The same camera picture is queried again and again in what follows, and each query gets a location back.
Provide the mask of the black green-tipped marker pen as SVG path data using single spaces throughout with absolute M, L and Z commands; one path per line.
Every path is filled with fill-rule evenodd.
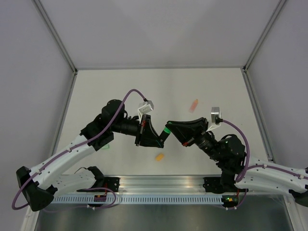
M 164 143 L 166 141 L 166 139 L 169 137 L 170 134 L 167 134 L 165 132 L 161 132 L 161 134 L 159 135 L 158 137 L 158 140 L 161 142 L 161 143 Z

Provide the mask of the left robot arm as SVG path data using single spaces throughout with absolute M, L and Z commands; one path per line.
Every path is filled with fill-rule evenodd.
M 26 206 L 35 212 L 47 207 L 56 196 L 78 190 L 102 190 L 104 175 L 97 167 L 86 168 L 80 176 L 64 176 L 63 173 L 113 141 L 115 133 L 135 137 L 136 146 L 163 148 L 170 130 L 165 128 L 157 134 L 148 115 L 153 108 L 152 102 L 145 100 L 140 104 L 138 115 L 131 117 L 123 101 L 110 100 L 65 149 L 34 167 L 17 169 L 19 191 L 13 199 L 12 208 L 23 208 L 16 206 L 20 195 L 26 199 Z

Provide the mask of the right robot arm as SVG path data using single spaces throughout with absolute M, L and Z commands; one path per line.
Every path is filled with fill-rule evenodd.
M 217 141 L 205 118 L 168 121 L 166 128 L 184 147 L 195 144 L 221 169 L 220 177 L 204 178 L 203 187 L 207 193 L 262 191 L 291 196 L 297 204 L 308 205 L 307 169 L 285 167 L 252 157 L 246 137 L 240 140 L 235 134 L 228 134 Z

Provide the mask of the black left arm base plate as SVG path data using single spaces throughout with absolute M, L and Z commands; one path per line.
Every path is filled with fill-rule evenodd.
M 118 177 L 105 177 L 103 186 L 117 193 L 120 186 L 120 178 Z

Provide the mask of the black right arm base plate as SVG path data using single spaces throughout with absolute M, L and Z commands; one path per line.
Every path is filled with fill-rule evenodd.
M 235 180 L 225 179 L 222 177 L 204 177 L 203 188 L 206 193 L 243 193 L 245 189 L 239 189 L 235 186 Z

